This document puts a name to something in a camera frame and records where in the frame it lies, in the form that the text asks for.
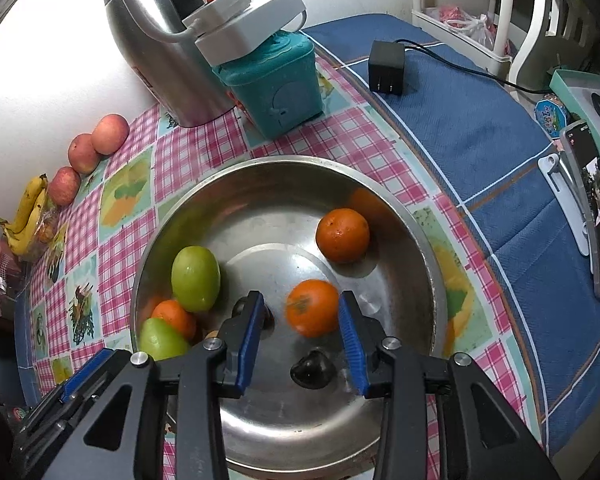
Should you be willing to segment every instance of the black cable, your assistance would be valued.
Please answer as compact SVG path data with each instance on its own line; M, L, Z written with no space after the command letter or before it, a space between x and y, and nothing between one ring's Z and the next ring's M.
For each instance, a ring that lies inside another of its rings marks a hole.
M487 77L489 79L493 79L494 81L497 81L498 83L501 83L503 85L513 86L513 88L515 88L517 90L521 90L528 94L551 94L552 93L552 90L550 88L546 88L543 90L530 90L529 88L524 88L523 86L516 85L515 83L509 82L509 81L505 81L504 79L500 79L499 77L489 74L488 72L478 72L477 70L472 70L471 68L465 68L464 66L456 65L455 63L451 63L450 61L446 60L442 56L439 56L432 50L429 50L426 46L416 43L415 41L395 40L394 43L412 44L417 47L417 48L412 48L412 50L417 50L417 51L422 52L423 54L427 54L427 56L431 56L433 59L437 59L438 61L444 63L445 65L448 65L452 68L457 68L458 70L461 70L462 72L467 72L469 74L474 74L474 75L481 75L482 77Z

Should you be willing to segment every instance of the bowl rim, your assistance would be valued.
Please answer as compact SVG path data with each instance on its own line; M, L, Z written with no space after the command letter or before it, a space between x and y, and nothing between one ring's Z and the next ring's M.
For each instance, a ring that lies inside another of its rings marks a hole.
M409 213L408 209L395 196L393 196L387 188L373 180L371 177L366 176L365 174L361 173L358 170L355 170L354 168L350 168L349 166L345 166L344 164L335 162L334 160L309 155L270 155L260 158L252 158L250 160L245 160L237 164L232 164L227 168L216 171L214 174L200 181L186 194L184 194L171 207L171 209L169 209L168 213L165 215L164 219L159 223L158 227L154 231L154 234L151 236L151 239L144 248L144 251L142 252L142 257L140 258L140 261L136 266L136 273L134 275L134 286L131 294L131 305L129 306L128 314L130 317L129 330L131 336L131 346L133 351L135 352L138 350L136 327L136 300L138 299L138 287L140 282L140 276L142 275L142 270L144 269L148 255L151 252L155 241L160 236L162 229L169 223L169 221L176 214L176 212L186 202L188 202L193 195L198 193L204 187L209 186L216 180L220 180L229 174L235 173L245 168L251 168L253 166L264 166L268 164L308 164L311 166L324 168L326 170L335 171L356 181L362 186L365 186L367 189L371 190L375 195L379 196L389 206L392 212L407 227L411 237L413 238L414 242L416 243L416 246L418 247L418 250L420 251L420 254L423 257L435 310L433 317L431 348L429 350L429 354L435 357L440 357L442 355L442 349L445 343L447 322L446 289L442 278L442 272L440 270L440 266L438 265L435 253L428 238L424 234L422 227L420 226L420 224L417 223L416 219L411 215L411 213ZM171 416L169 416L169 420L175 425L175 421L171 418ZM229 459L229 457L227 457L226 461L236 470L247 474L255 474L257 472L259 474L269 474L273 476L291 478L292 476L297 476L298 474L305 474L310 472L314 476L323 476L325 474L329 474L330 472L337 470L340 465L350 462L352 459L355 459L357 457L363 456L366 452L368 452L369 449L375 446L378 440L379 438L373 443L371 443L369 446L366 446L365 448L360 449L358 452L347 456L343 459L340 459L337 462L333 462L323 466L318 466L315 468L301 469L297 471L269 470L265 468L256 468L253 466L245 466L244 464Z

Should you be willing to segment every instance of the green apple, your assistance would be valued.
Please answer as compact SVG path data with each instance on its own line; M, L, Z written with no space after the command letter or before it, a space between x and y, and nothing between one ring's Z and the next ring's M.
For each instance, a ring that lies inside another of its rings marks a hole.
M142 324L138 349L147 352L154 360L186 354L189 348L189 343L162 318L150 317Z
M181 250L171 267L173 295L189 312L209 310L220 292L220 267L206 247Z

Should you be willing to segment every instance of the bolt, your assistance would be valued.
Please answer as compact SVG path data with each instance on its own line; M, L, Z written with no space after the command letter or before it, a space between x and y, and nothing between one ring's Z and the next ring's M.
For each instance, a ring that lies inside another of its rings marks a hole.
M222 346L222 339L217 337L210 337L205 339L202 343L205 350L218 350Z
M395 350L402 346L402 343L397 337L385 337L382 339L382 346L387 350Z
M458 366L468 366L471 364L471 360L469 354L465 354L464 352L454 354L454 361Z
M129 359L131 361L131 364L133 366L135 366L136 368L141 368L143 367L147 361L149 360L149 354L147 352L135 352L134 354L131 355L131 359Z

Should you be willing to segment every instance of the stainless steel basin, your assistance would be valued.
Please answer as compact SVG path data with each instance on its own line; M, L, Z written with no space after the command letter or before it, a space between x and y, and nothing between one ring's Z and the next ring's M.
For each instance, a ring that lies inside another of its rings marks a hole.
M321 255L314 236L325 213L345 206L366 217L372 241L362 261L337 266ZM221 267L220 296L199 318L207 329L217 328L251 289L263 293L275 318L273 329L263 332L247 393L221 405L229 466L258 478L316 478L370 457L382 401L356 394L339 333L304 338L286 324L283 305L302 280L329 280L353 290L362 311L388 334L419 352L440 354L445 289L408 211L375 181L320 158L270 156L216 173L173 207L145 249L130 313L134 349L152 306L171 297L171 263L188 245L208 247ZM325 388L307 390L289 370L316 348L338 373Z

